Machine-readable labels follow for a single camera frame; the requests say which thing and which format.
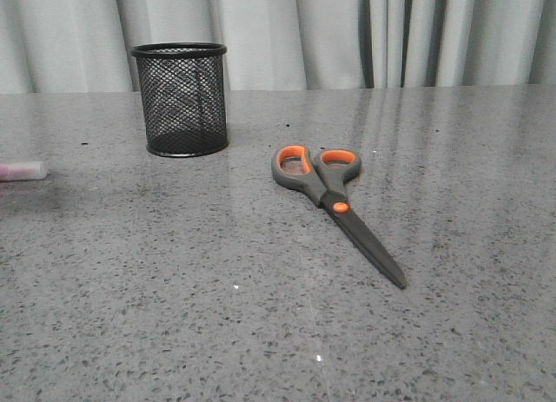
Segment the grey orange scissors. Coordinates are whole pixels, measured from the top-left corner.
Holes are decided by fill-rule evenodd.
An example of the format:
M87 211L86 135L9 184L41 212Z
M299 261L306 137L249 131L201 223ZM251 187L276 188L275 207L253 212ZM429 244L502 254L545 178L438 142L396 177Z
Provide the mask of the grey orange scissors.
M304 193L325 209L381 274L398 288L407 287L400 266L349 204L345 184L361 171L359 155L346 149L326 149L311 158L305 146L287 145L275 152L271 171L276 183Z

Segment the black mesh pen holder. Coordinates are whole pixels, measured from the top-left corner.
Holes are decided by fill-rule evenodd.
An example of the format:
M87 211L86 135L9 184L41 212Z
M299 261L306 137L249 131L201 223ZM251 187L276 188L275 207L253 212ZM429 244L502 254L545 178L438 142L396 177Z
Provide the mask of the black mesh pen holder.
M163 157L209 155L228 146L221 43L135 46L147 150Z

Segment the grey pleated curtain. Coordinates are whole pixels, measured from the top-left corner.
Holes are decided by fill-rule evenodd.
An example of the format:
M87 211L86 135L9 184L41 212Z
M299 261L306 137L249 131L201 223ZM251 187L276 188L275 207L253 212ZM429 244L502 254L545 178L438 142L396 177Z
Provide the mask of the grey pleated curtain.
M131 91L167 42L224 44L235 90L552 84L555 0L1 0L1 90Z

